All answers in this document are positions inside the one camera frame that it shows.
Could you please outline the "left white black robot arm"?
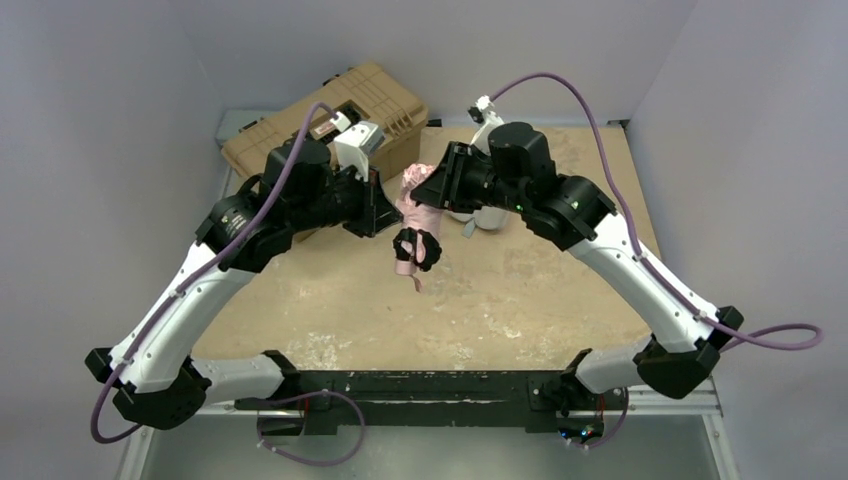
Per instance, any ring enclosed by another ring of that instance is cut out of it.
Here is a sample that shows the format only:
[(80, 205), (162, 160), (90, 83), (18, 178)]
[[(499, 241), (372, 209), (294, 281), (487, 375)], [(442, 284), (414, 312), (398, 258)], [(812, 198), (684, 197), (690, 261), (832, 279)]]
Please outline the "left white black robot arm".
[(341, 226), (374, 237), (397, 224), (369, 154), (333, 162), (332, 149), (288, 140), (263, 172), (215, 203), (198, 227), (177, 274), (144, 319), (120, 343), (95, 348), (85, 363), (134, 427), (175, 428), (200, 408), (292, 394), (298, 370), (281, 353), (236, 360), (195, 357), (193, 347), (229, 301), (305, 231)]

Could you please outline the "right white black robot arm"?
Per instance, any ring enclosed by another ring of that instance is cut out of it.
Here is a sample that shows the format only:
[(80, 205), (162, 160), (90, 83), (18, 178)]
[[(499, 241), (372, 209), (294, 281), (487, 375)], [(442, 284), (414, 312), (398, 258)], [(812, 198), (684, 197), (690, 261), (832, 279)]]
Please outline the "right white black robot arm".
[(580, 353), (566, 380), (600, 394), (647, 385), (682, 399), (705, 381), (744, 318), (689, 289), (628, 234), (625, 216), (594, 182), (557, 172), (547, 137), (524, 122), (497, 126), (487, 150), (452, 141), (410, 192), (415, 205), (457, 213), (514, 212), (536, 236), (572, 255), (639, 314), (651, 334), (631, 347)]

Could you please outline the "pink umbrella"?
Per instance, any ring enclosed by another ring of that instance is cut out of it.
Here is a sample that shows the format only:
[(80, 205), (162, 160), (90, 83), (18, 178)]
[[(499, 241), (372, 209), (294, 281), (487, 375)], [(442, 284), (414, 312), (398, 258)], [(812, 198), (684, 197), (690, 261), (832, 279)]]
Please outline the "pink umbrella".
[(395, 207), (403, 216), (401, 229), (393, 239), (395, 273), (413, 281), (415, 291), (422, 291), (418, 272), (428, 272), (442, 256), (440, 228), (442, 211), (412, 198), (413, 190), (435, 171), (432, 165), (415, 163), (407, 167), (400, 182)]

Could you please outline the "pink grey umbrella case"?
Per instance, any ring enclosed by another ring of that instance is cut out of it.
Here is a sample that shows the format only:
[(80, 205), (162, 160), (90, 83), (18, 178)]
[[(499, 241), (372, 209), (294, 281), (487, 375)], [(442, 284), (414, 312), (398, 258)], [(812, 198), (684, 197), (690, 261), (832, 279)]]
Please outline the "pink grey umbrella case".
[(448, 211), (447, 214), (455, 221), (463, 224), (462, 236), (471, 238), (475, 231), (483, 230), (489, 233), (502, 231), (509, 219), (509, 212), (493, 207), (482, 207), (473, 213), (457, 213)]

